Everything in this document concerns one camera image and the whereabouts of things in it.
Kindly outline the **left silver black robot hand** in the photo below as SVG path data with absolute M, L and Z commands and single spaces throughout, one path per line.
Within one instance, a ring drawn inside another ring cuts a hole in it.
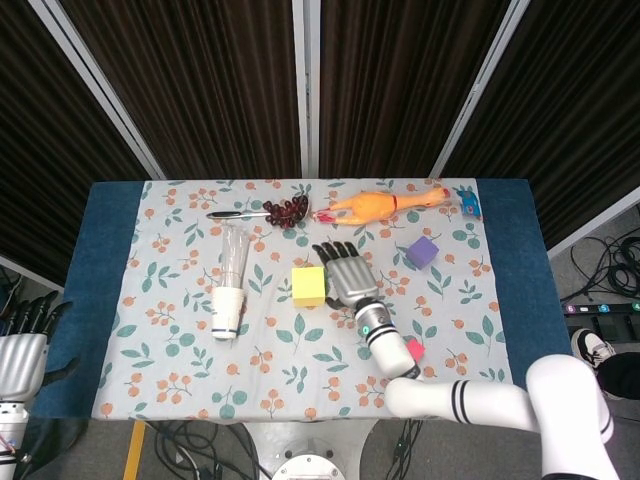
M 1 402 L 32 400 L 43 386 L 71 375 L 80 359 L 74 357 L 62 368 L 45 371 L 49 347 L 71 301 L 51 308 L 55 291 L 32 301 L 19 302 L 1 318 Z

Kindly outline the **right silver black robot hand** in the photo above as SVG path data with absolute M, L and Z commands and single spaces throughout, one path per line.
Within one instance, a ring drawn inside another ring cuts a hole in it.
M 380 298 L 371 269 L 352 242 L 322 242 L 313 244 L 312 249 L 325 267 L 335 293 L 335 298 L 325 300 L 329 307 L 358 310 Z

